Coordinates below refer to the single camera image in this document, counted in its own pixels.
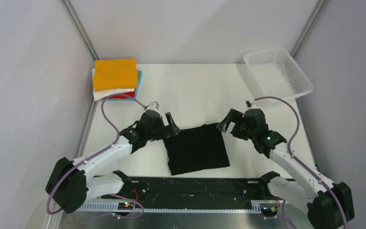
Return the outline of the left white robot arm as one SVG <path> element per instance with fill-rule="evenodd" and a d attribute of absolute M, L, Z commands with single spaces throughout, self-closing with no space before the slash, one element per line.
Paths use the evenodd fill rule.
<path fill-rule="evenodd" d="M 149 141 L 164 140 L 179 134 L 170 113 L 165 114 L 168 125 L 155 110 L 146 110 L 140 120 L 118 132 L 116 139 L 97 153 L 81 156 L 73 160 L 59 159 L 46 185 L 49 195 L 47 207 L 55 201 L 60 211 L 75 212 L 91 198 L 115 194 L 127 198 L 131 185 L 124 175 L 99 175 L 99 171 L 109 164 L 131 155 L 146 146 Z"/>

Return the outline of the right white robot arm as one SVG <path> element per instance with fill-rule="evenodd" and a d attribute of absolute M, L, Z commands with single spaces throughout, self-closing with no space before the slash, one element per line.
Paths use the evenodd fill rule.
<path fill-rule="evenodd" d="M 272 196 L 290 202 L 307 215 L 315 229 L 337 229 L 355 218 L 350 187 L 335 183 L 308 165 L 299 154 L 291 150 L 289 142 L 278 132 L 270 130 L 261 109 L 245 113 L 231 109 L 217 124 L 226 132 L 234 123 L 231 134 L 242 140 L 251 140 L 255 150 L 283 168 L 296 182 L 289 183 L 280 175 L 269 172 L 261 177 L 258 194 L 264 199 Z"/>

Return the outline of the black t-shirt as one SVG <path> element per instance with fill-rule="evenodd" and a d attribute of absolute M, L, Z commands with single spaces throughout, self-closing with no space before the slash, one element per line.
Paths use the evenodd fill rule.
<path fill-rule="evenodd" d="M 181 130 L 163 143 L 173 176 L 230 166 L 222 132 L 216 123 Z"/>

